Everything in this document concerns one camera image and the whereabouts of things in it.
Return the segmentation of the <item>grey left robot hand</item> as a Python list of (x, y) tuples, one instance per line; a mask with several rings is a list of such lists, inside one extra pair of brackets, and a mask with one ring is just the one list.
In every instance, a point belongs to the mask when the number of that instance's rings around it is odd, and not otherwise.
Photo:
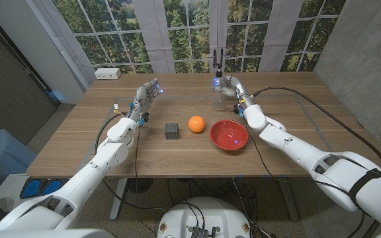
[(130, 115), (139, 116), (140, 114), (148, 112), (151, 103), (162, 93), (163, 89), (159, 86), (158, 78), (154, 78), (150, 82), (144, 83), (136, 91)]

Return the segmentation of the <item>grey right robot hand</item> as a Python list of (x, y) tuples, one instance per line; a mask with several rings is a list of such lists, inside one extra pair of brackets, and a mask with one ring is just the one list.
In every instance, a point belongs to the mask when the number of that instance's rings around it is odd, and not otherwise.
[(219, 91), (229, 97), (234, 96), (244, 107), (255, 104), (244, 84), (237, 77), (231, 75), (217, 77), (213, 79), (212, 86), (215, 91)]

